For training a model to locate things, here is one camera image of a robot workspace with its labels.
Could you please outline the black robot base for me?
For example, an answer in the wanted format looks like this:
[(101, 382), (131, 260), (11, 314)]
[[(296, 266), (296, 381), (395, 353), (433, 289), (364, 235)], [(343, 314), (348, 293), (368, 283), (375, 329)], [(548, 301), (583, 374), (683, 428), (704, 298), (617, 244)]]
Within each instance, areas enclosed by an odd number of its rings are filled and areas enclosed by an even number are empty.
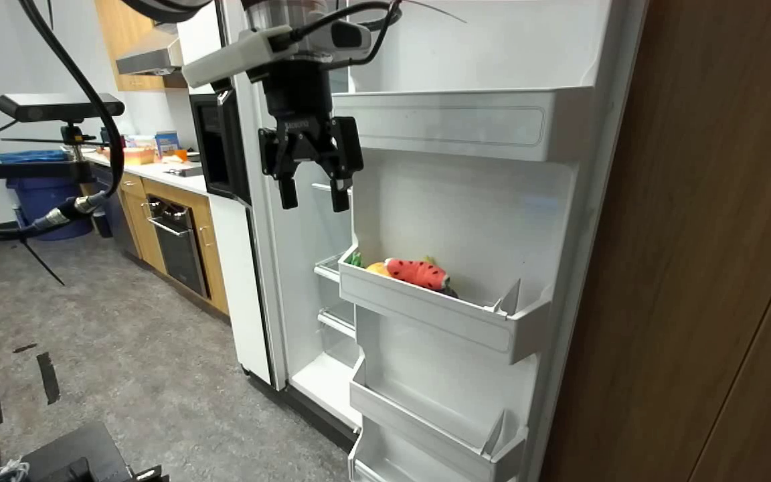
[(160, 467), (131, 468), (101, 422), (85, 422), (0, 467), (0, 482), (170, 482)]

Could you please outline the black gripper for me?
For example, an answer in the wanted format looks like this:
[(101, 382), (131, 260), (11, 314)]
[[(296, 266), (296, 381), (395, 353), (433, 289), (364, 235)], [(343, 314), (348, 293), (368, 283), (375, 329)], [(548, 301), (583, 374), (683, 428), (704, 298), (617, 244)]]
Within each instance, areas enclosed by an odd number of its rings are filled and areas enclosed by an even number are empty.
[(295, 169), (318, 163), (332, 179), (332, 208), (351, 208), (351, 179), (364, 169), (358, 129), (351, 116), (332, 113), (328, 73), (318, 62), (276, 62), (260, 73), (276, 129), (260, 131), (263, 171), (279, 176), (284, 208), (296, 208)]

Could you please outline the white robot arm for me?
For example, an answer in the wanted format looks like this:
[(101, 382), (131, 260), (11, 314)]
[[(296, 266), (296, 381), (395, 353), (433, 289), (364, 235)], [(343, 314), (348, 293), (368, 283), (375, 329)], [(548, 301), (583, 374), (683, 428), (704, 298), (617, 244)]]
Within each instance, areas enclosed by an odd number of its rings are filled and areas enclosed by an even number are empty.
[(358, 0), (320, 11), (314, 0), (241, 0), (249, 26), (231, 44), (182, 66), (186, 85), (245, 74), (263, 85), (272, 129), (260, 129), (263, 175), (276, 179), (280, 206), (296, 206), (301, 160), (328, 176), (334, 211), (351, 208), (352, 176), (364, 169), (358, 124), (332, 113), (328, 73), (368, 64), (402, 19), (402, 0)]

